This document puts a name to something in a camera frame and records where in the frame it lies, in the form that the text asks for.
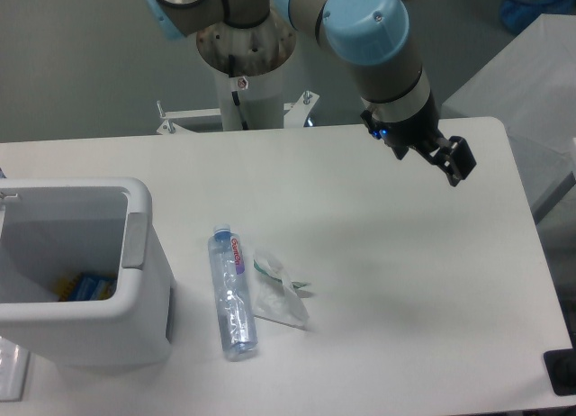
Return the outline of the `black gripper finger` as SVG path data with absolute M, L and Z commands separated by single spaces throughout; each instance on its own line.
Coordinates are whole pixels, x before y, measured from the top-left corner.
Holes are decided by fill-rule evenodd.
M 452 187 L 458 186 L 476 167 L 476 159 L 464 137 L 436 136 L 418 143 L 415 150 L 430 165 L 438 167 Z

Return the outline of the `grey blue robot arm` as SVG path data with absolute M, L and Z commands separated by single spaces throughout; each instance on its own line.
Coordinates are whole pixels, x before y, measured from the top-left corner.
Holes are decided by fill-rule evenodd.
M 194 37 L 216 80 L 224 130 L 284 126 L 282 70 L 303 35 L 351 75 L 364 126 L 396 158 L 414 150 L 450 185 L 473 171 L 466 140 L 438 128 L 406 0 L 145 1 L 168 38 Z

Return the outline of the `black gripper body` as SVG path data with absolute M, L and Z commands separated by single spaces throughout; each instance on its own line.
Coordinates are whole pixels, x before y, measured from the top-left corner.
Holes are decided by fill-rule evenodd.
M 426 70 L 422 68 L 414 85 L 397 99 L 383 103 L 362 99 L 361 120 L 375 140 L 382 140 L 398 160 L 410 149 L 424 160 L 433 160 L 443 134 Z

